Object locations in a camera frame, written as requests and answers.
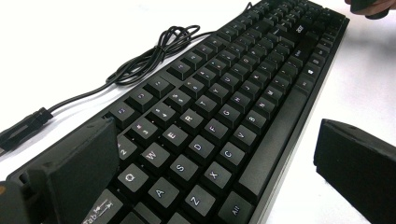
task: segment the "keyboard frame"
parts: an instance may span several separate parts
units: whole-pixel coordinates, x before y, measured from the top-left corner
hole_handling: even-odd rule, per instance
[[[235,18],[237,18],[240,14],[236,15],[234,18],[232,18],[230,21],[233,21]],[[304,106],[303,112],[301,114],[301,116],[299,117],[294,130],[292,131],[292,134],[290,136],[289,142],[286,144],[286,147],[281,155],[281,157],[278,160],[278,163],[276,165],[275,170],[272,172],[272,175],[270,177],[270,180],[267,184],[267,187],[265,188],[265,191],[263,192],[261,199],[258,203],[258,205],[255,208],[255,211],[249,221],[249,223],[260,223],[263,220],[266,220],[268,218],[269,212],[271,211],[272,205],[274,203],[274,198],[276,197],[278,190],[280,189],[281,183],[282,183],[282,179],[284,178],[284,175],[287,172],[287,167],[290,164],[290,159],[291,159],[291,155],[293,153],[293,150],[297,144],[297,141],[299,140],[301,133],[303,131],[304,125],[307,122],[311,109],[313,108],[315,101],[317,100],[318,94],[321,90],[321,88],[323,87],[323,83],[327,77],[327,75],[329,75],[329,72],[331,70],[331,66],[332,66],[332,62],[334,61],[334,58],[336,56],[337,51],[339,50],[339,47],[343,41],[343,37],[345,36],[345,33],[347,31],[347,26],[349,24],[350,19],[349,18],[345,18],[344,23],[339,31],[339,36],[336,37],[336,39],[334,40],[332,49],[329,53],[328,59],[326,60],[326,63],[323,65],[323,68],[321,70],[321,72],[319,73],[318,76],[318,80],[317,82],[314,84],[314,89],[312,90],[311,94],[309,95],[307,102]],[[200,42],[204,42],[207,38],[209,38],[210,36],[216,35],[216,32],[212,35],[207,36],[206,38],[202,38],[202,40],[200,40]],[[196,45],[194,45],[193,47],[188,47],[187,50],[184,50],[178,57],[176,57],[172,62],[175,62],[177,60],[181,60],[185,54],[187,54],[188,52],[191,52],[194,50],[195,46],[198,46],[199,43],[197,43]],[[162,67],[161,69],[159,69],[158,71],[156,71],[155,73],[151,74],[149,77],[146,77],[143,81],[141,81],[138,85],[135,85],[133,88],[131,88],[129,91],[125,92],[121,97],[119,97],[117,100],[115,100],[114,102],[112,102],[110,105],[108,105],[107,107],[105,107],[104,109],[102,109],[100,112],[98,112],[97,114],[93,115],[90,119],[86,120],[84,123],[82,123],[81,125],[79,125],[76,129],[79,129],[80,127],[86,125],[87,123],[91,123],[99,118],[103,118],[107,112],[109,111],[109,109],[117,102],[119,101],[126,101],[126,99],[134,92],[136,91],[136,89],[138,89],[139,87],[143,87],[146,85],[146,83],[148,83],[150,81],[151,78],[156,77],[156,76],[161,76],[164,80],[168,81],[169,83],[171,83],[172,85],[174,85],[175,87],[166,94],[169,95],[171,94],[174,90],[177,90],[178,88],[180,88],[183,83],[187,80],[181,81],[179,80],[177,77],[169,74],[166,72],[166,70],[172,65],[172,62],[170,62],[169,64],[165,65],[164,67]],[[166,100],[166,96],[163,97],[162,99],[160,99],[156,104],[163,102]],[[148,113],[150,112],[150,110],[148,110],[147,112],[141,114],[140,117],[145,117]],[[118,136],[120,135],[124,135],[128,132],[128,130],[130,129],[126,128],[124,131],[118,133]],[[54,143],[52,146],[62,142],[65,138],[67,138],[71,133],[69,133],[68,135],[64,136],[63,138],[61,138],[59,141],[57,141],[56,143]],[[17,170],[15,170],[14,172],[12,172],[10,175],[7,176],[7,180],[13,181],[21,186],[23,186],[23,182],[20,180],[20,176],[21,174],[27,170],[29,168],[29,166],[32,163],[35,163],[36,160],[38,160],[38,158],[46,153],[48,150],[50,150],[51,147],[45,149],[44,151],[42,151],[40,154],[38,154],[37,156],[35,156],[34,158],[32,158],[30,161],[26,162],[23,166],[21,166],[20,168],[18,168]]]

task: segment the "keyboard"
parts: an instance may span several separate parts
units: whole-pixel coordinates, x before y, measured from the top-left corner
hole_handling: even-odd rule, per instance
[[[260,1],[87,120],[115,120],[120,169],[82,223],[260,222],[348,22]]]

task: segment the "hand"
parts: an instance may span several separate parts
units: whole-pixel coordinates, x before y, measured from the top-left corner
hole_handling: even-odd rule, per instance
[[[347,4],[350,5],[350,2],[353,0],[345,0],[345,1]],[[363,10],[360,10],[360,11],[353,12],[353,13],[358,14],[358,15],[371,16],[378,12],[382,12],[389,7],[390,7],[390,9],[396,9],[396,0],[377,0],[369,7],[365,8]]]

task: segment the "white surface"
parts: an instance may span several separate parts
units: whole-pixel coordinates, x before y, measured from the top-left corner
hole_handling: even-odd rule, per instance
[[[315,1],[351,22],[267,223],[363,223],[316,174],[321,119],[355,125],[396,146],[396,13],[381,21],[351,15],[343,0]],[[41,106],[101,86],[122,63],[152,48],[171,25],[220,28],[245,1],[1,1],[0,131]],[[62,110],[17,150],[0,157],[0,180],[75,129],[125,91],[112,88]]]

